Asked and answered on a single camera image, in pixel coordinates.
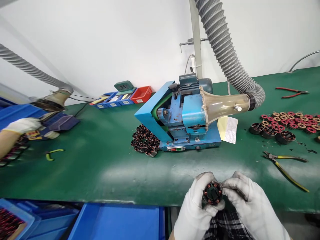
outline green workbench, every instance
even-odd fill
[[[0,169],[0,197],[179,206],[199,173],[212,171],[223,181],[238,170],[264,189],[276,210],[319,212],[320,144],[313,140],[318,134],[293,130],[297,142],[280,146],[250,134],[248,128],[261,121],[261,114],[273,111],[320,114],[320,67],[254,80],[264,88],[266,101],[254,111],[233,116],[239,120],[236,144],[222,142],[218,148],[200,152],[159,152],[151,158],[130,146],[140,124],[134,113],[141,104],[103,110],[86,106],[78,115],[81,122],[72,130],[55,140],[32,142],[19,160]],[[292,92],[275,87],[309,90],[310,94],[281,99]],[[227,95],[226,82],[214,84],[213,93]],[[82,106],[68,106],[67,113],[74,114]],[[52,162],[46,160],[46,151],[60,148],[65,152],[52,154]],[[279,162],[310,193],[291,184],[271,161],[261,157],[263,151],[308,159],[308,163]]]

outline gray hose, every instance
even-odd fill
[[[220,0],[195,0],[195,2],[211,48],[228,82],[239,93],[252,94],[256,101],[254,108],[259,107],[264,102],[266,94],[263,88],[246,73],[237,57],[222,2]]]
[[[58,87],[60,89],[66,90],[70,93],[73,93],[73,88],[54,77],[44,73],[40,69],[33,66],[31,63],[24,60],[19,55],[12,52],[10,49],[6,48],[2,44],[0,44],[0,57],[2,57],[7,62],[11,63],[12,65],[16,66],[17,68],[21,69],[22,71],[30,74],[31,76],[48,83],[52,86]]]

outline pile of stators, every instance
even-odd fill
[[[136,152],[145,153],[154,157],[159,150],[160,141],[143,124],[137,127],[137,131],[132,135],[131,146]]]
[[[307,134],[314,134],[320,131],[320,115],[303,114],[301,112],[274,112],[271,116],[262,114],[261,123],[253,123],[249,129],[252,134],[261,134],[264,138],[275,139],[282,143],[288,144],[295,141],[296,137],[288,129],[304,130]],[[320,136],[315,140],[320,143]]]
[[[0,159],[0,167],[7,166],[10,162],[18,159],[21,153],[29,147],[27,144],[29,139],[26,135],[22,135],[18,141],[15,143],[10,152],[5,155],[2,159]]]

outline wire cutter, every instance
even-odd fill
[[[274,164],[277,166],[277,168],[296,186],[298,186],[299,188],[301,188],[303,191],[309,192],[308,189],[306,189],[304,186],[302,186],[300,183],[298,183],[297,181],[295,181],[290,175],[289,173],[287,173],[286,170],[284,170],[284,168],[280,165],[280,163],[278,163],[278,161],[276,160],[276,158],[278,159],[295,159],[298,160],[300,162],[308,162],[307,159],[304,158],[300,158],[300,157],[294,157],[294,156],[276,156],[276,155],[272,155],[271,153],[268,153],[267,151],[264,151],[265,155],[263,155],[263,157],[267,158],[267,159],[271,159]]]
[[[54,153],[54,152],[63,152],[64,149],[57,149],[57,150],[53,150],[53,151],[50,151],[50,152],[46,152],[46,159],[48,161],[53,161],[54,159],[50,157],[50,153]]]
[[[290,89],[290,88],[276,88],[276,89],[282,89],[282,90],[288,90],[288,91],[291,91],[291,92],[296,92],[296,94],[293,94],[291,96],[283,96],[282,98],[291,98],[291,97],[298,96],[300,94],[308,94],[309,93],[309,91],[299,91],[299,90]]]

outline gloved hand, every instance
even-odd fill
[[[24,134],[41,127],[40,120],[38,118],[21,118],[15,122],[10,123],[3,131],[16,132],[18,134]]]
[[[239,218],[255,240],[290,240],[263,189],[235,171],[222,183],[222,194],[236,208]]]
[[[201,207],[203,190],[212,181],[218,182],[212,172],[201,173],[194,179],[174,226],[175,240],[201,240],[210,227],[211,218],[224,209],[223,200],[215,206],[206,205],[204,209]]]

